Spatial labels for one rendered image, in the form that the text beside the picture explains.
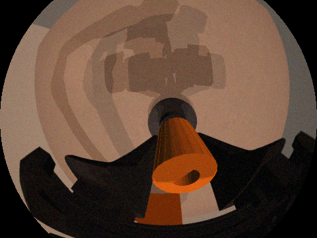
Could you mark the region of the orange knob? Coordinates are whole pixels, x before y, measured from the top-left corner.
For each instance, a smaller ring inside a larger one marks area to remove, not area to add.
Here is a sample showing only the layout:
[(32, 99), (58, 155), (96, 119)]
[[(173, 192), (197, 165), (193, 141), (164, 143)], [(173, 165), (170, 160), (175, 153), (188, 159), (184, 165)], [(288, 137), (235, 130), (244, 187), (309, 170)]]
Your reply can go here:
[(206, 144), (190, 122), (180, 117), (161, 125), (153, 165), (153, 183), (169, 193), (203, 188), (217, 172)]

